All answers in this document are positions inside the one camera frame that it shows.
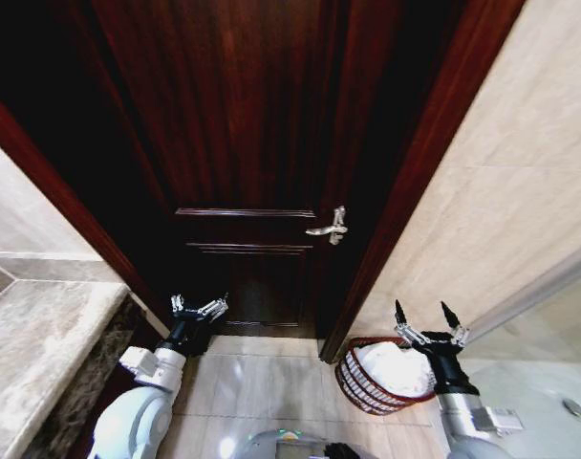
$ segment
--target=countertop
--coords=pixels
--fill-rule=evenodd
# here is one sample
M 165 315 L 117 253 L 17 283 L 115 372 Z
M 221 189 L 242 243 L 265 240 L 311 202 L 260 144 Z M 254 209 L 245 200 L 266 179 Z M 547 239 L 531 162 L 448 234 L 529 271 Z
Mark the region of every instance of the countertop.
M 20 457 L 126 295 L 117 282 L 30 280 L 0 294 L 0 458 Z

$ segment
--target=wall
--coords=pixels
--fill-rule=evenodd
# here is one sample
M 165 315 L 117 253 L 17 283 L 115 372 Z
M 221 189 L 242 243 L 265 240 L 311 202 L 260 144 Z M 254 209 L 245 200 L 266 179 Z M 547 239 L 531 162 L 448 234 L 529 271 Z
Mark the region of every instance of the wall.
M 0 149 L 0 298 L 41 280 L 121 282 Z
M 581 248 L 581 0 L 528 0 L 351 329 L 465 323 Z
M 7 251 L 100 259 L 0 149 L 0 252 Z
M 581 278 L 472 342 L 463 357 L 581 363 Z

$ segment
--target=striped basket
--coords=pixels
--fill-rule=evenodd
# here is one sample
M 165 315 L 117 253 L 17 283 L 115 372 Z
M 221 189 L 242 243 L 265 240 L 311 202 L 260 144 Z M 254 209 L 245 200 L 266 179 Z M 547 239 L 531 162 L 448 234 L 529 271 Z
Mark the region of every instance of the striped basket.
M 410 404 L 432 399 L 435 396 L 433 392 L 435 379 L 433 377 L 431 377 L 431 390 L 426 395 L 403 397 L 388 392 L 367 374 L 358 362 L 355 349 L 383 341 L 391 341 L 400 348 L 408 347 L 405 341 L 398 337 L 354 338 L 350 340 L 348 352 L 335 368 L 337 383 L 348 400 L 366 413 L 386 416 Z

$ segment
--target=door handle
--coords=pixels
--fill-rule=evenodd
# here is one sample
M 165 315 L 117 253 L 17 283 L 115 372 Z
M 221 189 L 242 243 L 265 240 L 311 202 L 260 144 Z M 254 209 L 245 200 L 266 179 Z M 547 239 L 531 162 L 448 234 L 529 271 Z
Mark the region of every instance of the door handle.
M 323 236 L 325 234 L 330 234 L 329 242 L 336 246 L 339 241 L 343 239 L 344 233 L 348 232 L 348 228 L 344 227 L 344 216 L 346 215 L 346 209 L 343 206 L 339 206 L 334 210 L 333 224 L 329 227 L 323 228 L 309 228 L 306 229 L 306 234 L 310 236 Z

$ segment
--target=white cloth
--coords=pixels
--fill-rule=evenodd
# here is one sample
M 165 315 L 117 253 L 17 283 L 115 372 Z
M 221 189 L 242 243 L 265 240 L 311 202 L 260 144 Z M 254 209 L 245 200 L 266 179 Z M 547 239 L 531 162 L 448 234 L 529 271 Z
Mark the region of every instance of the white cloth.
M 367 374 L 388 392 L 405 397 L 420 397 L 430 390 L 431 365 L 415 349 L 401 350 L 384 341 L 355 348 Z

